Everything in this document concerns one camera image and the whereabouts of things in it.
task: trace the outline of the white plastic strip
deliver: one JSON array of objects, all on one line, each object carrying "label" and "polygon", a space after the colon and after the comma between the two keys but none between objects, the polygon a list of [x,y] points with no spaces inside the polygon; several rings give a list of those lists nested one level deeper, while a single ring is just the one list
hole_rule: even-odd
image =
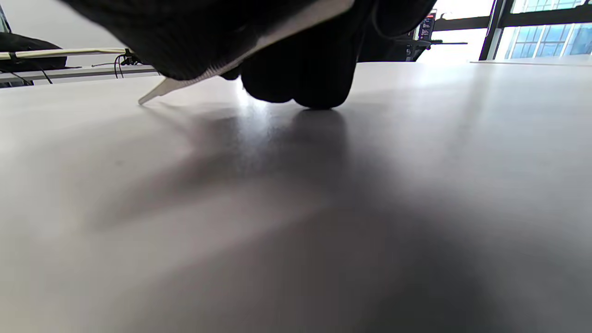
[{"label": "white plastic strip", "polygon": [[[58,49],[58,50],[40,50],[40,51],[21,51],[15,52],[19,59],[49,58],[55,56],[83,56],[83,55],[120,55],[125,53],[125,49],[101,48],[101,49]],[[8,52],[0,52],[0,60],[10,60]]]}]

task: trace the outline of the desk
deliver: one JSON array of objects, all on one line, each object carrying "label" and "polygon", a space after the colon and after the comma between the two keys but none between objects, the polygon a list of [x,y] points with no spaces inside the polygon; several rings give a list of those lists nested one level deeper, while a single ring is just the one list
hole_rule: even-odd
[{"label": "desk", "polygon": [[[135,73],[156,73],[154,67],[150,65],[122,66],[121,70],[123,71],[123,75]],[[45,73],[47,74],[47,76],[49,76],[50,79],[82,78],[88,76],[104,75],[112,75],[113,77],[115,77],[113,65],[100,67],[55,69],[52,71],[45,71]],[[18,72],[17,74],[18,76],[29,81],[46,79],[41,71]],[[117,75],[120,75],[119,67],[117,68]],[[20,79],[11,73],[0,73],[0,83],[12,81],[20,81]]]},{"label": "desk", "polygon": [[0,90],[3,332],[584,332],[592,69]]}]

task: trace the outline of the black glove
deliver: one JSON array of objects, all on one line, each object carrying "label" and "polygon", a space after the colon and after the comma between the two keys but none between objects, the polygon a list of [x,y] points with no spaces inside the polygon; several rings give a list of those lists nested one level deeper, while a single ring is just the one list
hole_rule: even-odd
[{"label": "black glove", "polygon": [[[188,80],[253,44],[250,29],[260,31],[315,0],[65,1],[165,76]],[[349,93],[364,30],[405,33],[434,2],[356,0],[346,13],[257,52],[223,77],[241,74],[247,92],[260,100],[335,107]]]}]

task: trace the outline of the glass window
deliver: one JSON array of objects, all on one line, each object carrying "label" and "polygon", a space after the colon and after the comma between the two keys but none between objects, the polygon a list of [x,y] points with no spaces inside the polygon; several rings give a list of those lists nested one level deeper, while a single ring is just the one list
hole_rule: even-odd
[{"label": "glass window", "polygon": [[10,32],[8,29],[8,24],[6,24],[6,16],[4,16],[4,11],[0,6],[0,32],[8,33]]},{"label": "glass window", "polygon": [[512,13],[569,9],[586,3],[588,0],[516,0]]},{"label": "glass window", "polygon": [[438,0],[434,9],[445,19],[489,16],[493,0]]},{"label": "glass window", "polygon": [[435,31],[432,39],[445,43],[467,42],[467,45],[433,45],[417,62],[421,63],[466,63],[478,61],[487,29]]},{"label": "glass window", "polygon": [[506,28],[496,59],[592,53],[592,23]]}]

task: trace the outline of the white wall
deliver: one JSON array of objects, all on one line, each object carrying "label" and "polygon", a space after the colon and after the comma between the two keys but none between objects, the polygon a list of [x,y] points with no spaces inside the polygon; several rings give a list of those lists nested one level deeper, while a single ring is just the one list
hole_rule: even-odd
[{"label": "white wall", "polygon": [[[64,49],[123,47],[101,26],[57,0],[0,0],[12,32],[47,40]],[[68,66],[113,62],[115,55],[71,56]]]}]

